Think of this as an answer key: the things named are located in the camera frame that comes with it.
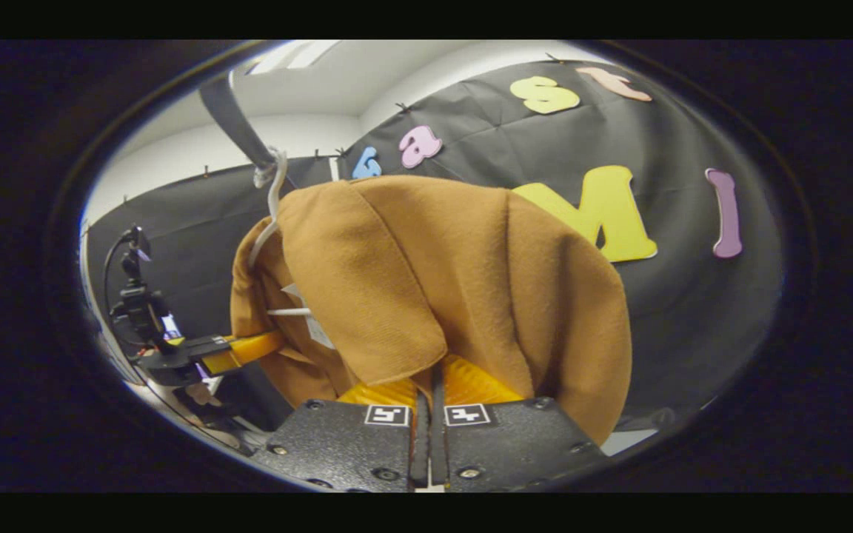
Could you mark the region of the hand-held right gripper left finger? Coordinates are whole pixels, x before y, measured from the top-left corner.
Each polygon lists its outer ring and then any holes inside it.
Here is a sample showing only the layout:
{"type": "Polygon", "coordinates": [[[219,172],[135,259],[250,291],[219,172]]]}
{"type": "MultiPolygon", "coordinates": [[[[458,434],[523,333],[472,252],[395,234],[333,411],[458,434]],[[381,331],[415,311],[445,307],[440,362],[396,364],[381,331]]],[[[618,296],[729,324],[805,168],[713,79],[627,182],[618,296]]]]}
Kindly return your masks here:
{"type": "Polygon", "coordinates": [[[309,399],[256,438],[250,460],[334,492],[413,492],[429,482],[430,422],[418,390],[412,407],[309,399]]]}

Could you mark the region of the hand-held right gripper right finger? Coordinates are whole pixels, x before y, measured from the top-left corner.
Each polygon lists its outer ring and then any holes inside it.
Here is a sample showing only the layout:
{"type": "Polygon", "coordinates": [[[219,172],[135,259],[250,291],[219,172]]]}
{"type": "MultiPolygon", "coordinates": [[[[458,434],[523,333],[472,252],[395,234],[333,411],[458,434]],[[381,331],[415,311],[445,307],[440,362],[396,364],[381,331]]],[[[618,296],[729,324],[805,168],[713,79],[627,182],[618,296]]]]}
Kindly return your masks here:
{"type": "Polygon", "coordinates": [[[550,397],[521,397],[463,358],[431,371],[430,480],[451,493],[551,492],[610,467],[550,397]]]}

